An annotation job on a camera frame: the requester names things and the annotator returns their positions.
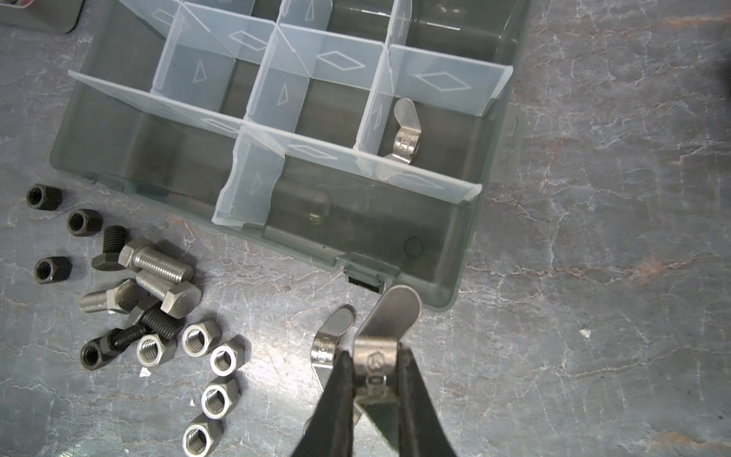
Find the silver wing nut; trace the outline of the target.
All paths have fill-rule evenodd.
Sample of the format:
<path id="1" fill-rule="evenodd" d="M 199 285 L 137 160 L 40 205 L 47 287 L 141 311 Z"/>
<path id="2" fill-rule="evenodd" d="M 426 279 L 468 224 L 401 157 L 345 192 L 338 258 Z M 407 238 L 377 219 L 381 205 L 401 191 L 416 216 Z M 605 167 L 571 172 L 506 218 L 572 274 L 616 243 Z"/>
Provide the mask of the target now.
<path id="1" fill-rule="evenodd" d="M 400 340 L 422 314 L 415 289 L 399 285 L 383 293 L 353 343 L 354 401 L 396 451 L 399 447 L 398 353 Z"/>
<path id="2" fill-rule="evenodd" d="M 416 106 L 411 99 L 401 98 L 395 103 L 393 114 L 399 129 L 386 158 L 410 165 L 418 154 L 423 133 Z"/>
<path id="3" fill-rule="evenodd" d="M 310 348 L 310 363 L 321 390 L 327 386 L 333 370 L 336 356 L 339 353 L 340 339 L 352 328 L 354 322 L 354 308 L 344 305 L 333 312 L 316 332 Z"/>

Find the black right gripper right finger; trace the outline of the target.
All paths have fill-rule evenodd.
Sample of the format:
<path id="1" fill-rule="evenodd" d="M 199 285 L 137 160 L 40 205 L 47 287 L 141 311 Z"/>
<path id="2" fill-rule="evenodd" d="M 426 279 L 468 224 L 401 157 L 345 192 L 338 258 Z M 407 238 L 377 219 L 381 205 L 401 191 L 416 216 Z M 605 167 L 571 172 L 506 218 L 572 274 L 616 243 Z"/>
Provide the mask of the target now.
<path id="1" fill-rule="evenodd" d="M 428 395 L 410 348 L 401 346 L 397 361 L 400 456 L 456 456 Z"/>

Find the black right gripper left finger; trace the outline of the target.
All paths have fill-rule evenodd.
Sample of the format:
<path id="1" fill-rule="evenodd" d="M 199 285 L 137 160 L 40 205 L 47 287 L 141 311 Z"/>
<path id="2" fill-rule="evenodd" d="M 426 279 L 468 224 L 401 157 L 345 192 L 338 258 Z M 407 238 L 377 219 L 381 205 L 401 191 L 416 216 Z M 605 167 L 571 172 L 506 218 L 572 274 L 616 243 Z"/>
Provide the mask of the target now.
<path id="1" fill-rule="evenodd" d="M 292 456 L 351 456 L 353 453 L 353 362 L 341 352 Z"/>

